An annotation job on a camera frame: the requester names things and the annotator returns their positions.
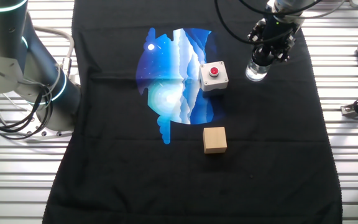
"printed graphic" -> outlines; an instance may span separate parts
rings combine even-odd
[[[171,121],[181,124],[211,122],[214,111],[209,98],[202,97],[198,72],[206,63],[205,46],[211,31],[178,29],[173,40],[157,37],[151,28],[144,44],[136,79],[140,94],[148,89],[148,106],[157,120],[165,144],[171,141]]]

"white box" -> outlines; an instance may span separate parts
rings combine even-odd
[[[222,94],[229,83],[224,62],[200,65],[199,79],[204,97]]]

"cable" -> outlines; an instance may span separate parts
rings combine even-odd
[[[32,111],[31,111],[31,113],[27,117],[25,117],[22,121],[19,121],[16,124],[12,124],[12,125],[9,125],[9,126],[3,126],[3,127],[0,126],[0,131],[4,131],[6,133],[16,133],[16,132],[19,132],[19,131],[23,130],[25,127],[27,127],[29,125],[29,123],[31,122],[31,119],[33,118],[35,112],[37,111],[37,109],[38,109],[38,107],[40,105],[41,99],[42,99],[42,92],[39,93],[39,95],[38,95],[38,97],[37,97],[37,99],[36,99],[36,101],[34,103],[34,107],[33,107]],[[23,124],[23,125],[21,127],[19,127],[19,128],[11,129],[11,128],[17,127],[20,124]]]
[[[71,56],[73,55],[75,43],[74,43],[73,37],[70,34],[67,34],[66,32],[63,32],[63,31],[60,31],[60,30],[48,28],[48,27],[34,26],[34,29],[37,30],[37,31],[41,31],[41,32],[47,32],[47,33],[62,35],[66,39],[68,39],[70,41],[70,46],[68,48],[68,53],[67,53],[66,57],[71,58]]]
[[[7,98],[14,106],[17,106],[18,108],[23,109],[23,110],[26,110],[26,111],[31,111],[31,110],[29,110],[29,109],[27,109],[27,108],[24,108],[24,107],[22,107],[22,106],[17,105],[17,104],[16,104],[15,102],[13,102],[13,100],[11,100],[10,97],[7,96],[5,93],[3,93],[2,95],[5,96],[5,98]]]
[[[336,6],[334,9],[330,10],[329,12],[326,12],[326,13],[323,13],[321,15],[318,15],[318,16],[309,16],[309,17],[303,17],[303,16],[285,16],[285,17],[288,17],[288,18],[294,18],[294,19],[318,19],[318,18],[321,18],[321,17],[324,17],[324,16],[328,16],[330,15],[331,13],[337,11],[344,3],[345,3],[346,0],[342,0],[341,3],[339,3],[338,6]]]
[[[222,26],[226,29],[226,31],[232,35],[232,37],[234,37],[235,39],[237,39],[238,41],[240,42],[243,42],[245,44],[254,44],[254,45],[257,45],[257,44],[265,44],[265,43],[269,43],[269,42],[272,42],[272,41],[275,41],[275,40],[278,40],[288,34],[290,34],[292,32],[292,30],[288,30],[286,31],[285,33],[282,33],[276,37],[273,37],[271,39],[267,39],[267,40],[262,40],[262,41],[249,41],[249,40],[244,40],[242,39],[241,37],[237,36],[235,33],[233,33],[233,31],[231,31],[228,26],[226,25],[226,23],[224,22],[223,20],[223,17],[222,17],[222,14],[221,14],[221,11],[219,9],[219,4],[218,4],[218,0],[214,0],[214,3],[215,3],[215,10],[216,10],[216,13],[218,14],[218,17],[219,17],[219,20],[222,24]]]
[[[270,16],[287,16],[287,15],[290,15],[290,14],[295,14],[295,13],[298,13],[298,12],[303,12],[307,9],[310,9],[311,7],[317,5],[319,2],[321,2],[322,0],[316,0],[314,3],[308,5],[308,6],[305,6],[301,9],[297,9],[295,11],[292,11],[292,12],[265,12],[265,11],[261,11],[261,10],[258,10],[252,6],[250,6],[248,3],[246,3],[244,0],[239,0],[243,5],[245,5],[248,9],[250,9],[251,11],[254,11],[256,13],[259,13],[259,14],[263,14],[263,15],[270,15]]]
[[[46,127],[46,124],[48,124],[49,119],[50,119],[50,117],[51,117],[51,115],[52,115],[52,112],[53,112],[53,105],[50,104],[50,108],[47,108],[47,109],[45,110],[45,117],[44,117],[44,120],[41,122],[41,125],[40,125],[33,133],[31,133],[31,134],[24,134],[24,133],[14,132],[14,133],[19,134],[19,135],[21,135],[21,136],[23,136],[23,137],[20,137],[20,138],[12,138],[12,137],[9,137],[8,134],[3,134],[3,133],[0,132],[0,136],[4,137],[4,138],[6,138],[6,139],[9,139],[9,140],[23,140],[23,139],[27,139],[27,138],[29,138],[29,137],[31,137],[31,136],[33,136],[33,135],[35,135],[35,134],[41,132],[41,130],[43,130],[43,129]],[[5,126],[7,126],[7,123],[3,120],[1,114],[0,114],[0,122],[2,122],[2,124],[4,124]]]

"wooden cube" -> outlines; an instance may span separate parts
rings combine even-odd
[[[224,153],[227,149],[224,127],[204,128],[204,153]]]

